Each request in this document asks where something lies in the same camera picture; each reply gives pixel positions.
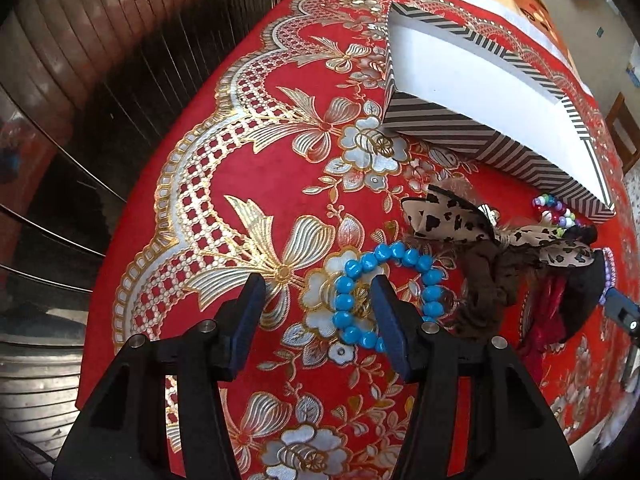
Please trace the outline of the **black scrunchie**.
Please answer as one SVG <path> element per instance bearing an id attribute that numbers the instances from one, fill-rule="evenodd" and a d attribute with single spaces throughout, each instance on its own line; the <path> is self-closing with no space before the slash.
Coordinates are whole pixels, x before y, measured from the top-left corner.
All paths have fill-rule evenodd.
<path id="1" fill-rule="evenodd" d="M 605 288 L 605 262 L 595 226 L 574 226 L 548 249 L 552 278 L 548 299 L 552 332 L 565 342 L 578 332 L 597 307 Z"/>

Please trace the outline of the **red satin bow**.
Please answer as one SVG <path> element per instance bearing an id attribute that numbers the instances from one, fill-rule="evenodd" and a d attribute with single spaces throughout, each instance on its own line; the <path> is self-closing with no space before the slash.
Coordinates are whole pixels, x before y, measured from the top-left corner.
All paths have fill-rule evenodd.
<path id="1" fill-rule="evenodd" d="M 565 327 L 560 315 L 566 276 L 549 273 L 539 283 L 534 296 L 532 325 L 518 347 L 518 356 L 527 366 L 537 364 L 552 344 L 565 336 Z"/>

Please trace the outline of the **leopard print bow scrunchie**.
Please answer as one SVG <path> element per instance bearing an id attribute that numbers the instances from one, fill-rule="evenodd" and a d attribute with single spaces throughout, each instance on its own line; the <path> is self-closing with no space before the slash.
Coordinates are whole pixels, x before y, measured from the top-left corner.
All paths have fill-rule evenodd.
<path id="1" fill-rule="evenodd" d="M 463 339 L 485 341 L 498 332 L 504 310 L 518 299 L 523 273 L 559 271 L 548 265 L 548 249 L 569 229 L 537 224 L 500 230 L 480 208 L 435 185 L 423 197 L 406 197 L 400 204 L 411 243 L 426 240 L 460 252 L 468 299 L 451 326 Z"/>

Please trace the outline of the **striped white jewelry tray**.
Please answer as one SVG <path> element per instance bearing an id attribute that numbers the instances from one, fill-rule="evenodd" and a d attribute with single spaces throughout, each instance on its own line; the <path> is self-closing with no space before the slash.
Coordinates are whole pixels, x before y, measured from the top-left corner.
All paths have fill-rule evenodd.
<path id="1" fill-rule="evenodd" d="M 570 96 L 523 55 L 399 2 L 387 18 L 383 126 L 506 172 L 593 222 L 614 217 Z"/>

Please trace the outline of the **brown wooden chair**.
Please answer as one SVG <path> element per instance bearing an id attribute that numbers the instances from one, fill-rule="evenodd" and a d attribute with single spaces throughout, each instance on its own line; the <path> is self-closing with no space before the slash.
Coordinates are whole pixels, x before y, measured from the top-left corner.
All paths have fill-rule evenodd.
<path id="1" fill-rule="evenodd" d="M 605 123 L 626 174 L 639 161 L 640 129 L 622 92 L 616 96 Z"/>

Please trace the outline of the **red gold floral tablecloth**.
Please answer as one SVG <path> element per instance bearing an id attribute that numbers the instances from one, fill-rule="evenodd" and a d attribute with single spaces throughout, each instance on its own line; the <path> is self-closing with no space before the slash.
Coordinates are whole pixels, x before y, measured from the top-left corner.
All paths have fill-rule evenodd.
<path id="1" fill-rule="evenodd" d="M 399 2 L 524 56 L 574 102 L 615 207 L 593 222 L 501 170 L 383 126 L 387 18 Z M 375 275 L 448 327 L 468 299 L 460 252 L 427 242 L 417 268 L 348 262 L 397 247 L 400 201 L 430 185 L 487 204 L 498 229 L 597 228 L 611 280 L 639 290 L 622 164 L 588 87 L 524 16 L 495 0 L 283 0 L 206 81 L 142 171 L 96 280 L 78 399 L 126 340 L 180 334 L 214 315 L 250 274 L 266 304 L 245 370 L 221 390 L 245 479 L 387 479 L 416 388 L 372 346 Z"/>

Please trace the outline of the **brown slatted wooden door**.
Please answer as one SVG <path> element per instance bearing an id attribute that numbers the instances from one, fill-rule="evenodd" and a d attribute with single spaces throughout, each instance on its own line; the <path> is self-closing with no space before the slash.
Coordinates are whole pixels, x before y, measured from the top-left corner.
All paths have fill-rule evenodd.
<path id="1" fill-rule="evenodd" d="M 280 0 L 1 0 L 1 474 L 47 479 L 146 162 Z"/>

